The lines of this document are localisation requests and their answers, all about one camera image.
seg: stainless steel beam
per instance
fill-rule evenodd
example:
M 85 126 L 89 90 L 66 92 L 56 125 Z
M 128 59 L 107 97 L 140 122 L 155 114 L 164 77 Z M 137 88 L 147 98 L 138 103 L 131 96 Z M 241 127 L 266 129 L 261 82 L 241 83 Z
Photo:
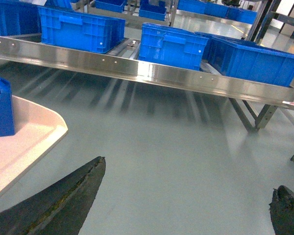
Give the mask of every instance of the stainless steel beam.
M 123 13 L 114 12 L 114 11 L 101 10 L 101 9 L 98 9 L 95 7 L 91 7 L 90 5 L 88 6 L 87 10 L 88 10 L 89 14 L 94 14 L 94 15 L 99 15 L 99 16 L 117 17 L 117 18 L 125 19 L 127 23 L 137 25 L 138 27 L 141 27 L 143 23 L 160 24 L 160 25 L 166 25 L 166 26 L 169 25 L 169 23 L 165 22 L 165 21 L 158 21 L 158 20 L 154 20 L 154 19 L 134 16 L 134 15 L 130 15 L 130 14 L 123 14 Z
M 293 17 L 285 16 L 285 15 L 282 15 L 282 14 L 279 14 L 279 13 L 276 13 L 276 12 L 272 12 L 272 14 L 273 14 L 274 19 L 276 19 L 276 20 L 278 20 L 280 22 L 283 22 L 283 23 L 294 26 L 294 18 Z
M 133 53 L 130 55 L 129 59 L 130 60 L 136 60 L 138 58 L 138 55 L 139 55 L 139 49 L 141 47 L 141 44 L 139 44 L 135 50 L 133 51 Z
M 109 51 L 107 55 L 118 56 L 132 42 L 133 42 L 132 39 L 124 39 L 122 43 L 120 43 L 111 51 Z
M 193 12 L 189 12 L 189 11 L 177 10 L 176 14 L 181 15 L 181 16 L 185 16 L 185 17 L 198 18 L 198 19 L 202 19 L 202 20 L 214 21 L 214 22 L 219 22 L 219 23 L 223 23 L 223 24 L 230 24 L 230 25 L 237 26 L 237 27 L 251 28 L 251 24 L 248 24 L 248 23 L 228 20 L 228 19 L 219 18 L 219 17 L 215 17 L 215 16 L 208 16 L 208 15 L 204 15 L 204 14 L 197 14 L 197 13 L 193 13 Z
M 294 88 L 0 36 L 0 59 L 256 101 L 287 108 Z
M 25 41 L 31 41 L 31 42 L 36 42 L 36 43 L 41 42 L 41 33 L 12 35 L 12 36 L 8 36 L 8 37 L 15 38 L 15 39 L 22 39 Z

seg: white table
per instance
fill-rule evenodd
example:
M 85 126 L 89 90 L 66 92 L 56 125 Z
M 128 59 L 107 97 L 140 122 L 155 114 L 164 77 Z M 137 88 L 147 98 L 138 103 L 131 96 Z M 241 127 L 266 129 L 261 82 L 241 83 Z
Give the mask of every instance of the white table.
M 0 137 L 0 197 L 67 133 L 53 110 L 13 96 L 16 134 Z

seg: floor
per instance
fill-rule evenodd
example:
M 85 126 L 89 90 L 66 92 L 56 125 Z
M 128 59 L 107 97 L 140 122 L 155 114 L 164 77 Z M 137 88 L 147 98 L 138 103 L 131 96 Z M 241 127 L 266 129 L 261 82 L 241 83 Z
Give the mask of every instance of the floor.
M 176 24 L 241 34 L 183 17 Z M 263 43 L 286 50 L 291 42 Z M 14 95 L 55 110 L 69 127 L 0 198 L 0 211 L 105 156 L 106 174 L 80 235 L 274 234 L 273 188 L 294 191 L 294 112 L 278 109 L 265 129 L 252 132 L 224 97 L 4 61 L 0 76 Z

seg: blue plastic bin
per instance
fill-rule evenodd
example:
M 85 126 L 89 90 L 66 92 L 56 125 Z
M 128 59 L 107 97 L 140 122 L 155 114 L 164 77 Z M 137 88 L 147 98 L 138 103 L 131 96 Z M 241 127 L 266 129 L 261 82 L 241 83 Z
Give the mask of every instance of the blue plastic bin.
M 240 13 L 240 9 L 237 7 L 229 7 L 227 11 L 227 17 L 230 20 L 236 21 L 238 14 Z
M 0 0 L 0 36 L 40 32 L 36 5 L 17 0 Z
M 257 12 L 244 10 L 241 8 L 230 7 L 227 17 L 230 20 L 239 21 L 247 24 L 253 24 L 257 16 Z
M 294 78 L 294 55 L 214 38 L 208 62 L 222 75 L 288 87 Z
M 159 1 L 158 2 L 160 7 L 166 7 L 166 2 L 165 1 Z
M 166 8 L 160 6 L 153 6 L 149 4 L 142 4 L 139 8 L 139 16 L 164 21 L 166 17 Z
M 205 47 L 204 53 L 202 55 L 202 59 L 203 60 L 208 60 L 208 58 L 209 58 L 211 40 L 214 37 L 221 38 L 221 39 L 228 40 L 228 41 L 232 41 L 232 42 L 235 42 L 235 43 L 244 44 L 245 46 L 251 46 L 252 47 L 252 46 L 255 46 L 256 45 L 255 42 L 244 41 L 244 40 L 236 39 L 236 38 L 224 37 L 224 36 L 220 36 L 220 35 L 216 35 L 216 34 L 211 34 L 211 33 L 195 32 L 195 34 L 196 35 L 199 35 L 201 37 L 209 38 L 209 40 L 207 42 L 207 45 Z
M 199 0 L 180 0 L 177 9 L 183 11 L 190 11 L 198 14 L 204 14 L 206 3 Z
M 42 43 L 106 53 L 124 39 L 125 20 L 39 7 Z
M 207 2 L 205 14 L 210 16 L 225 18 L 227 15 L 228 9 L 229 9 L 228 6 L 223 6 L 216 3 Z
M 0 137 L 15 134 L 10 83 L 0 78 Z
M 95 5 L 99 9 L 122 13 L 125 3 L 125 0 L 96 0 Z
M 144 23 L 139 60 L 198 71 L 207 41 L 183 29 Z
M 257 12 L 240 9 L 236 17 L 236 21 L 253 24 L 257 16 Z

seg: stainless steel conveyor rail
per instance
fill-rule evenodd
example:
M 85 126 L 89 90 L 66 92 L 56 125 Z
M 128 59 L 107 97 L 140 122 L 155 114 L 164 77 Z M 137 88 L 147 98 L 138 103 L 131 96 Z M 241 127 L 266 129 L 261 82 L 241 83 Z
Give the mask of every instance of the stainless steel conveyor rail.
M 294 87 L 135 60 L 139 46 L 138 40 L 125 39 L 107 54 L 97 54 L 0 36 L 0 59 L 240 99 L 256 129 L 264 128 L 278 107 L 294 110 Z M 130 51 L 128 58 L 122 57 L 125 50 Z M 262 111 L 257 114 L 248 101 L 263 103 Z

